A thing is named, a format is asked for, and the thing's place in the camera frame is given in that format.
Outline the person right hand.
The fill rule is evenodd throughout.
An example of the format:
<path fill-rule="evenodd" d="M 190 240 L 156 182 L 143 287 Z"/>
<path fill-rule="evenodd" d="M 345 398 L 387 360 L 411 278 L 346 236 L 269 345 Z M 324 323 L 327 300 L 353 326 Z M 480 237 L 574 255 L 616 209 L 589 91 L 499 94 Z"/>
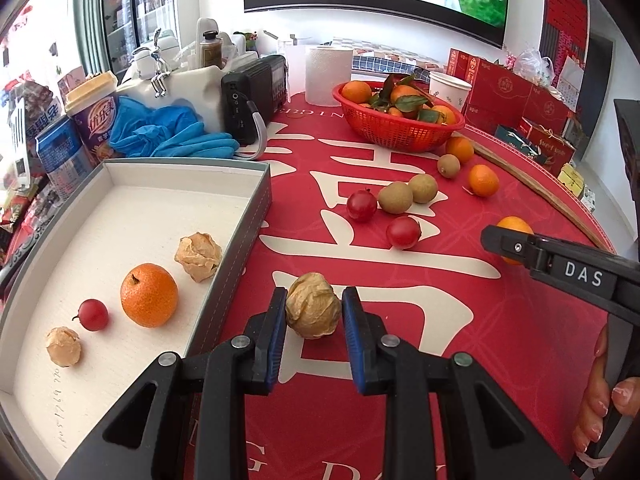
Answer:
<path fill-rule="evenodd" d="M 625 416 L 634 417 L 639 411 L 639 378 L 629 377 L 610 388 L 604 378 L 607 356 L 608 326 L 604 326 L 594 346 L 594 360 L 572 432 L 577 453 L 585 453 L 590 443 L 600 440 L 603 419 L 611 406 Z"/>

